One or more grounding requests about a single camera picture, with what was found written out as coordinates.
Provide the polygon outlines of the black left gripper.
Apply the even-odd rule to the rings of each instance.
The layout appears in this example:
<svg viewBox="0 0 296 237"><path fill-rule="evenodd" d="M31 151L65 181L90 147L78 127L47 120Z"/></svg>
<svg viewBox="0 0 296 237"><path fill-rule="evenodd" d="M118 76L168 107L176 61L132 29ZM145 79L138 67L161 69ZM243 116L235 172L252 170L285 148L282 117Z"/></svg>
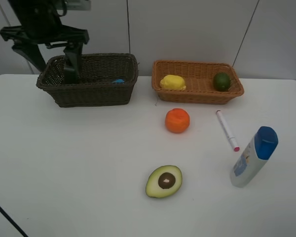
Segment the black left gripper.
<svg viewBox="0 0 296 237"><path fill-rule="evenodd" d="M83 44L89 42L87 30L63 25L60 18L67 14L56 9L20 9L15 12L20 25L3 27L0 35L5 41L19 40L26 43L14 43L12 50L28 60L41 73L46 68L45 60L37 44L52 42L73 42L64 49L66 61L81 72L81 55Z"/></svg>

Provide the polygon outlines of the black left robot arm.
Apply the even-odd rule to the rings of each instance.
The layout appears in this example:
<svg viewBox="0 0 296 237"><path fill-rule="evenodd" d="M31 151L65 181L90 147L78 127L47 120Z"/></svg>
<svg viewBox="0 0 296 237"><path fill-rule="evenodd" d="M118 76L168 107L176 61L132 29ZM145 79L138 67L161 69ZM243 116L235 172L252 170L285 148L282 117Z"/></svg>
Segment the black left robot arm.
<svg viewBox="0 0 296 237"><path fill-rule="evenodd" d="M20 25L3 27L4 41L12 40L12 50L24 57L41 73L46 69L39 45L46 48L64 48L64 75L66 84L78 81L81 72L83 45L89 42L88 31L63 25L61 17L68 12L66 0L11 0L9 1Z"/></svg>

